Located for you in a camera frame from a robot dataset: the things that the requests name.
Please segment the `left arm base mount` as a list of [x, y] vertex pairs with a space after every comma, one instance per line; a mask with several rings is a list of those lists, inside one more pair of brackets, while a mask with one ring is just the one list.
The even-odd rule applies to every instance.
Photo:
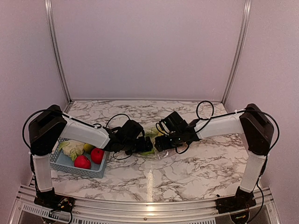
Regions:
[[75, 199], [69, 196], [62, 196], [55, 193], [54, 188], [50, 191], [41, 192], [36, 189], [34, 203], [51, 211], [72, 212]]

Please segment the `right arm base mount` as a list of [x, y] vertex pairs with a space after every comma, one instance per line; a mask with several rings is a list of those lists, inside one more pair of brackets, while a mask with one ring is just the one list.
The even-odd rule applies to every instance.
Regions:
[[234, 212], [238, 210], [246, 210], [256, 206], [256, 200], [253, 192], [245, 192], [239, 187], [234, 196], [218, 198], [216, 201], [216, 209], [219, 214]]

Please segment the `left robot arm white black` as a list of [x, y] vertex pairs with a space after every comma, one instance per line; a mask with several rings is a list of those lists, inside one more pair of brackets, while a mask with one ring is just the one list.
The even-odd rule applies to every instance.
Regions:
[[144, 128], [132, 119], [128, 119], [121, 127], [110, 129], [73, 118], [62, 112], [58, 105], [36, 111], [27, 118], [23, 127], [28, 128], [29, 133], [29, 142], [25, 144], [31, 153], [36, 196], [50, 208], [59, 204], [50, 171], [50, 154], [59, 138], [88, 143], [107, 152], [124, 151], [129, 155], [149, 152], [153, 148]]

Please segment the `white green fake cabbage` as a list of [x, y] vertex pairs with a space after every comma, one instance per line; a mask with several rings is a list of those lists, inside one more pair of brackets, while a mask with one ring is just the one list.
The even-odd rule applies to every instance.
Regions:
[[84, 143], [76, 140], [63, 141], [58, 146], [58, 151], [63, 151], [64, 155], [70, 157], [74, 162], [77, 157], [84, 153]]

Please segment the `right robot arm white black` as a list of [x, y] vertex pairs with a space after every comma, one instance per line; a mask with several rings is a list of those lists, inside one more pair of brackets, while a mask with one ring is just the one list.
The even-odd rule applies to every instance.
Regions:
[[198, 116], [190, 123], [177, 112], [172, 112], [157, 125], [161, 136], [155, 138], [155, 148], [159, 152], [177, 150], [183, 144], [190, 146], [193, 142], [214, 136], [243, 135], [242, 142], [247, 147], [249, 157], [240, 186], [232, 197], [231, 204], [236, 209], [243, 208], [249, 202], [265, 171], [268, 154], [277, 143], [272, 139], [273, 135], [280, 133], [277, 121], [256, 104], [248, 104], [240, 111], [223, 115], [212, 113], [209, 118]]

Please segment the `red fake apple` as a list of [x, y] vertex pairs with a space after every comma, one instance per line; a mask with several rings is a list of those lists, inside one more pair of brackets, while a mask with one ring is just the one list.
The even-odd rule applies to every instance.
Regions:
[[86, 156], [80, 155], [75, 159], [74, 167], [83, 168], [83, 169], [90, 169], [91, 168], [91, 162]]
[[103, 156], [104, 156], [104, 150], [100, 149], [100, 148], [94, 148], [91, 151], [91, 160], [95, 163], [95, 164], [101, 164], [102, 160], [103, 160]]

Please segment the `small green yellow fake fruit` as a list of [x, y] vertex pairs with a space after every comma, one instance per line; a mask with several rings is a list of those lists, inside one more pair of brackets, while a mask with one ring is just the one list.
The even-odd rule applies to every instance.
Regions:
[[88, 144], [88, 143], [85, 143], [85, 144], [84, 144], [84, 151], [85, 151], [87, 154], [90, 154], [94, 148], [95, 148], [95, 146], [93, 146], [93, 145], [91, 145], [91, 144]]

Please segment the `clear zip top bag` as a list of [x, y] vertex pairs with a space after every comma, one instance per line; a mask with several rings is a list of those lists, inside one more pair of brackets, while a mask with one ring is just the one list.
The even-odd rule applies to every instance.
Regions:
[[153, 147], [150, 151], [137, 153], [141, 157], [163, 160], [174, 156], [176, 150], [184, 146], [182, 141], [166, 137], [166, 133], [155, 126], [145, 128], [145, 136], [149, 137]]

